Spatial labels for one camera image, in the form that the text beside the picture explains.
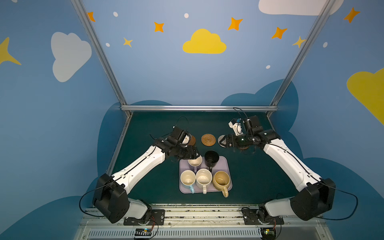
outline cream mug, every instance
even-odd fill
[[[215,173],[212,183],[217,190],[223,192],[224,197],[228,197],[228,187],[231,179],[229,178],[228,173],[224,171],[218,171]]]
[[[189,159],[188,160],[188,163],[189,165],[192,166],[192,169],[193,169],[193,172],[196,173],[197,172],[197,167],[203,162],[203,158],[201,157],[201,155],[196,158],[196,159]]]
[[[195,193],[195,189],[193,188],[193,184],[196,181],[196,175],[191,170],[185,170],[180,175],[181,183],[191,190],[191,193]]]
[[[207,194],[207,187],[212,182],[212,173],[205,168],[200,169],[196,173],[196,185],[203,189],[203,194]]]

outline mounting plate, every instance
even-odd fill
[[[262,223],[258,217],[257,217],[257,211],[258,209],[242,209],[242,212],[243,212],[243,219],[244,219],[244,224],[245,225],[274,225],[275,222],[273,221],[273,219],[276,220],[276,225],[283,225],[284,224],[284,220],[283,218],[279,218],[279,217],[270,217],[272,219],[271,222],[269,223]]]
[[[151,216],[153,216],[155,218],[155,221],[159,226],[164,225],[164,213],[165,213],[164,209],[152,210]],[[136,219],[134,217],[128,217],[128,218],[124,219],[124,225],[125,226],[139,226],[140,225],[138,223],[139,220],[140,219]],[[146,225],[152,225],[152,221],[149,221]]]

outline yellow cloud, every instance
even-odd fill
[[[223,53],[227,46],[221,42],[220,36],[210,33],[207,29],[199,29],[193,33],[191,40],[183,45],[186,53]]]
[[[376,73],[358,72],[347,82],[352,95],[384,124],[384,68]]]

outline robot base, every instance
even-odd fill
[[[162,225],[164,225],[164,214],[165,214],[165,210],[164,209],[155,209],[155,210],[151,211],[151,214],[150,214],[149,218],[151,216],[154,217],[156,223],[159,226],[162,226]],[[152,225],[153,222],[151,220],[144,220],[143,218],[141,218],[141,219],[137,219],[137,218],[134,218],[134,217],[124,218],[124,225],[125,226]]]
[[[243,219],[245,225],[283,225],[284,220],[280,217],[271,217],[268,215],[268,212],[259,206],[259,209],[248,209],[243,208],[241,210],[243,213]]]

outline vent grille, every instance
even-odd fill
[[[121,228],[91,229],[88,239],[132,239],[134,229],[122,230]],[[177,228],[159,229],[154,238],[254,238],[262,237],[260,228]]]

